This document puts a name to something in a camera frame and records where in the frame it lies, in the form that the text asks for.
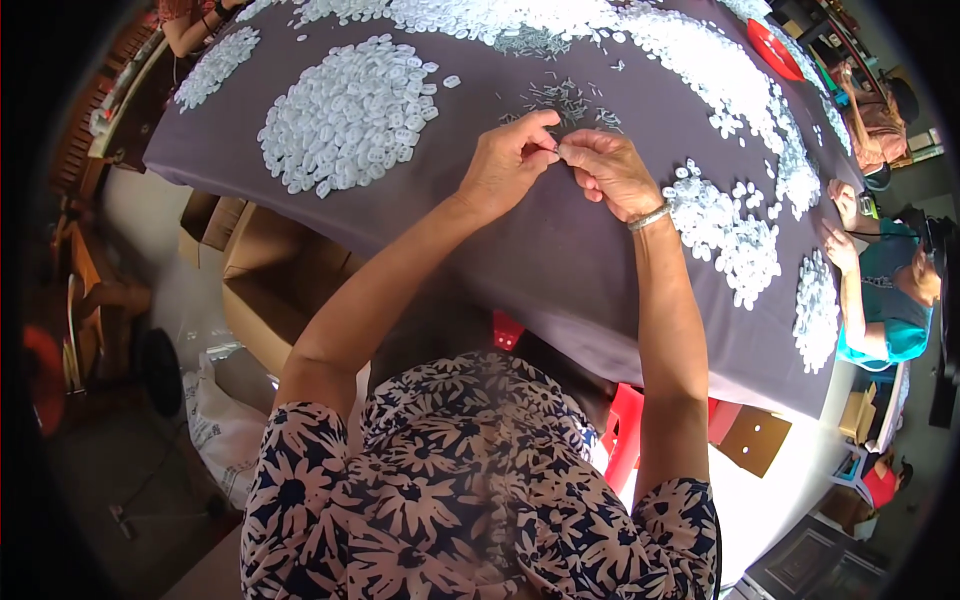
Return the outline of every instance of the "teal shirt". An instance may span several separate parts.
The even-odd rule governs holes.
[[[867,323],[883,323],[887,360],[876,359],[847,346],[847,334],[843,328],[837,343],[837,358],[871,371],[881,371],[924,353],[933,310],[896,288],[876,285],[878,279],[893,277],[897,269],[910,264],[919,243],[917,238],[908,237],[912,235],[914,230],[906,225],[881,219],[880,240],[860,254],[863,315]]]

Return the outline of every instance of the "person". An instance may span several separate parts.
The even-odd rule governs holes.
[[[559,123],[554,110],[533,111],[481,135],[459,189],[302,332],[245,512],[247,598],[703,600],[719,585],[707,345],[680,236],[629,139],[580,130],[558,146],[545,128]],[[420,284],[560,159],[588,200],[634,230],[646,403],[633,512],[589,464],[592,423],[577,402],[509,353],[394,373],[367,398],[364,449],[348,456],[356,374],[372,357],[376,369]]]
[[[200,50],[246,0],[158,0],[157,15],[170,50],[182,59]]]
[[[868,92],[853,85],[851,67],[838,65],[840,88],[850,97],[844,121],[860,170],[870,175],[906,152],[906,126],[920,114],[917,96],[903,79],[886,80],[887,93]]]
[[[879,509],[894,499],[894,494],[906,490],[913,480],[913,465],[900,459],[900,471],[894,472],[894,448],[890,446],[883,455],[871,452],[864,459],[863,484],[870,490],[874,508]]]
[[[843,223],[824,219],[821,230],[827,257],[841,273],[837,358],[870,371],[916,358],[926,349],[940,298],[943,252],[925,248],[904,224],[860,214],[850,184],[832,180],[828,194]],[[851,233],[874,243],[857,256]]]

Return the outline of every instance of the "red plastic bowl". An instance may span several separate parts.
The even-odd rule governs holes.
[[[786,79],[795,82],[802,82],[804,80],[804,72],[800,70],[800,66],[793,60],[793,57],[790,56],[783,42],[776,39],[774,35],[770,33],[769,29],[753,19],[748,19],[747,37],[750,39],[750,43],[753,44],[754,50],[767,61],[767,64],[774,67],[775,71]],[[768,46],[764,43],[765,41],[769,42],[770,45]]]

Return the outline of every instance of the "gray tablecloth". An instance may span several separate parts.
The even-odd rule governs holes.
[[[715,21],[728,37],[743,44],[759,68],[780,81],[807,148],[820,165],[825,192],[830,178],[859,180],[855,161],[833,134],[814,87],[776,76],[750,48],[746,27],[732,13],[721,5],[690,0],[660,6]],[[369,256],[457,188],[477,135],[496,127],[505,112],[524,112],[527,101],[519,94],[529,96],[530,82],[552,84],[553,77],[544,73],[551,70],[561,80],[571,77],[586,94],[588,83],[601,90],[602,98],[589,98],[620,117],[624,133],[661,183],[670,183],[674,168],[690,156],[703,169],[703,177],[721,189],[729,191],[734,180],[751,180],[766,198],[774,198],[774,182],[766,176],[763,159],[776,164],[776,157],[760,138],[747,133],[746,148],[740,148],[735,138],[722,139],[707,120],[709,107],[679,76],[657,60],[648,60],[629,39],[624,44],[606,39],[608,56],[582,41],[557,62],[544,62],[504,57],[481,42],[443,34],[408,35],[386,19],[341,27],[328,17],[294,31],[286,27],[294,18],[293,8],[273,6],[243,24],[259,29],[262,37],[252,57],[199,108],[184,114],[179,108],[167,110],[144,157],[150,169],[176,184],[268,206]],[[440,87],[435,101],[441,116],[423,130],[413,160],[398,165],[384,179],[367,188],[334,191],[325,200],[313,191],[288,195],[279,179],[270,177],[256,142],[267,108],[331,46],[387,32],[394,34],[395,43],[415,45],[423,60],[440,64],[428,82],[440,83],[457,74],[463,83],[454,89]],[[296,42],[300,34],[309,38]],[[622,72],[610,69],[618,60],[626,64]],[[814,124],[823,128],[822,148]],[[594,123],[584,120],[581,125]],[[797,269],[804,254],[819,245],[815,223],[821,216],[837,217],[835,207],[826,195],[823,198],[799,223],[789,206],[784,207],[778,220],[783,276],[775,277],[753,312],[733,307],[732,290],[712,264],[688,256],[707,330],[712,396],[819,417],[833,358],[819,374],[804,374],[791,330]],[[489,306],[507,310],[597,374],[642,384],[629,233],[603,204],[583,198],[562,164],[551,167],[517,208],[478,231],[450,260]]]

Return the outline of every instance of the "woman's left hand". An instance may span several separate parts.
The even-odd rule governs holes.
[[[856,252],[853,238],[827,219],[822,223],[820,237],[830,262],[836,265],[844,275],[859,269],[860,256]]]
[[[519,204],[546,168],[557,162],[557,142],[545,129],[560,123],[556,110],[534,110],[486,132],[454,197],[489,223]]]

